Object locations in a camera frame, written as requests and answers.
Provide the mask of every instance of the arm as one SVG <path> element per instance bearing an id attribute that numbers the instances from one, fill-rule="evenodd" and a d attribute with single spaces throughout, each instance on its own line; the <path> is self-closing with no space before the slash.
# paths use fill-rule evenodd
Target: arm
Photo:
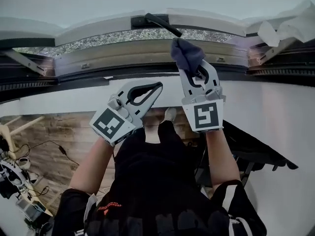
<path id="1" fill-rule="evenodd" d="M 97 193 L 114 147 L 99 138 L 89 154 L 74 172 L 70 188 L 86 193 Z"/>
<path id="2" fill-rule="evenodd" d="M 224 182 L 240 180 L 240 172 L 223 130 L 206 133 L 211 182 L 214 190 Z"/>

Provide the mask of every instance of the black pants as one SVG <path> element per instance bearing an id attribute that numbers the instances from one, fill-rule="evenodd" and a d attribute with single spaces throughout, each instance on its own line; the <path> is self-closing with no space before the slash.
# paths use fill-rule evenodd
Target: black pants
<path id="1" fill-rule="evenodd" d="M 123 174 L 125 169 L 134 163 L 135 158 L 141 160 L 144 156 L 150 155 L 156 158 L 157 164 L 167 161 L 181 169 L 187 180 L 195 184 L 191 156 L 182 139 L 176 134 L 173 123 L 168 120 L 162 122 L 158 126 L 157 134 L 159 144 L 145 142 L 144 128 L 138 129 L 124 140 L 115 158 L 115 177 Z"/>

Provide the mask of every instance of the gray cloth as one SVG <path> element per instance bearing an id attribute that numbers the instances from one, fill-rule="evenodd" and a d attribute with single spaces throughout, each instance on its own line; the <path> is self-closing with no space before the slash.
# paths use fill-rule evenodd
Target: gray cloth
<path id="1" fill-rule="evenodd" d="M 205 58 L 203 50 L 182 38 L 173 38 L 171 56 L 176 61 L 178 69 L 196 75 L 198 66 Z"/>

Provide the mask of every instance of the cable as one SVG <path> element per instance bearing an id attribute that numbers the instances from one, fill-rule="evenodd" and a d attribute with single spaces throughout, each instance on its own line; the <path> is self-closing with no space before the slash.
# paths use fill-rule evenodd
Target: cable
<path id="1" fill-rule="evenodd" d="M 40 145 L 42 145 L 42 144 L 49 143 L 49 142 L 54 143 L 55 145 L 57 145 L 57 146 L 59 147 L 59 150 L 61 151 L 61 153 L 62 153 L 63 155 L 65 155 L 65 156 L 68 158 L 68 160 L 70 160 L 71 162 L 75 163 L 76 165 L 80 165 L 80 164 L 78 164 L 76 161 L 73 161 L 72 159 L 70 159 L 70 158 L 68 157 L 68 155 L 66 154 L 64 148 L 63 148 L 61 145 L 55 143 L 55 142 L 52 141 L 52 140 L 44 141 L 44 142 L 42 142 L 42 143 L 40 143 L 40 144 L 37 144 L 37 145 L 35 145 L 35 146 L 33 146 L 33 147 L 30 147 L 30 146 L 27 145 L 27 144 L 23 144 L 23 145 L 22 145 L 17 151 L 15 151 L 15 152 L 18 152 L 23 146 L 28 146 L 29 150 L 28 150 L 28 152 L 27 152 L 25 155 L 23 155 L 23 156 L 21 156 L 21 157 L 15 159 L 14 164 L 16 163 L 17 160 L 19 160 L 19 159 L 21 159 L 21 158 L 23 158 L 23 157 L 27 157 L 27 156 L 30 154 L 32 148 L 35 148 L 35 147 L 37 147 L 37 146 L 40 146 Z"/>
<path id="2" fill-rule="evenodd" d="M 200 162 L 199 162 L 199 165 L 198 165 L 197 170 L 196 170 L 195 175 L 194 175 L 195 177 L 196 177 L 196 174 L 197 174 L 197 172 L 198 172 L 198 169 L 199 169 L 199 167 L 200 167 L 200 165 L 201 165 L 201 163 L 202 163 L 203 157 L 205 156 L 206 150 L 207 150 L 207 146 L 205 147 L 205 150 L 203 151 L 202 158 L 201 158 L 201 160 L 200 160 Z"/>
<path id="3" fill-rule="evenodd" d="M 29 146 L 28 144 L 23 144 L 19 149 L 17 149 L 16 151 L 13 151 L 13 152 L 10 151 L 10 150 L 9 150 L 9 151 L 3 151 L 3 152 L 1 153 L 1 156 L 2 156 L 2 154 L 4 153 L 4 156 L 5 156 L 5 157 L 9 157 L 9 154 L 8 154 L 9 152 L 11 152 L 11 153 L 19 152 L 24 146 L 27 146 L 29 149 L 28 149 L 28 152 L 27 152 L 24 156 L 22 156 L 22 157 L 28 156 L 29 153 L 30 153 L 30 146 Z M 19 160 L 20 158 L 17 158 L 17 159 L 15 159 L 15 160 L 12 160 L 13 163 L 10 162 L 10 164 L 15 166 L 15 165 L 16 165 L 16 161 Z"/>
<path id="4" fill-rule="evenodd" d="M 25 186 L 23 186 L 22 191 L 19 190 L 21 194 L 27 194 L 27 188 Z"/>
<path id="5" fill-rule="evenodd" d="M 44 196 L 44 195 L 46 195 L 46 194 L 48 193 L 48 191 L 49 191 L 49 186 L 48 186 L 48 185 L 45 186 L 45 187 L 42 189 L 41 192 L 38 192 L 38 191 L 35 191 L 35 190 L 31 190 L 31 189 L 28 189 L 28 190 L 33 191 L 33 192 L 36 192 L 36 193 L 39 193 L 38 195 L 32 195 L 32 194 L 29 192 L 29 194 L 30 194 L 32 197 L 39 197 L 39 196 Z"/>
<path id="6" fill-rule="evenodd" d="M 15 161 L 11 161 L 11 162 L 9 162 L 7 159 L 8 158 L 10 158 L 9 157 L 9 154 L 8 154 L 8 151 L 3 151 L 2 149 L 0 149 L 0 152 L 1 152 L 1 155 L 0 155 L 0 157 L 1 157 L 1 159 L 4 161 L 4 162 L 6 162 L 6 163 L 8 163 L 8 164 L 10 164 L 10 165 L 12 165 L 12 166 L 15 166 Z"/>
<path id="7" fill-rule="evenodd" d="M 70 159 L 66 154 L 64 154 L 71 162 L 74 162 L 76 165 L 80 165 L 80 164 L 78 164 L 76 161 L 73 161 L 72 159 Z"/>
<path id="8" fill-rule="evenodd" d="M 37 144 L 37 145 L 35 145 L 35 146 L 31 147 L 31 149 L 32 149 L 32 148 L 35 148 L 35 147 L 37 147 L 37 146 L 40 146 L 40 145 L 42 145 L 42 144 L 48 143 L 48 142 L 51 142 L 51 143 L 56 144 L 57 146 L 60 146 L 59 144 L 55 143 L 54 141 L 52 141 L 52 140 L 48 140 L 48 141 L 42 142 L 42 143 L 40 143 L 40 144 Z"/>

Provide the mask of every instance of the shoe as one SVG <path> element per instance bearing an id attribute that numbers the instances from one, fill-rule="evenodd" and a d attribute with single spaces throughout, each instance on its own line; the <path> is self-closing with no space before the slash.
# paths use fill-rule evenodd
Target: shoe
<path id="1" fill-rule="evenodd" d="M 165 116 L 164 116 L 164 121 L 166 120 L 169 120 L 171 122 L 174 122 L 175 118 L 176 118 L 176 114 L 177 114 L 177 110 L 176 108 L 172 108 L 172 107 L 169 107 L 168 109 L 166 109 L 165 111 Z"/>

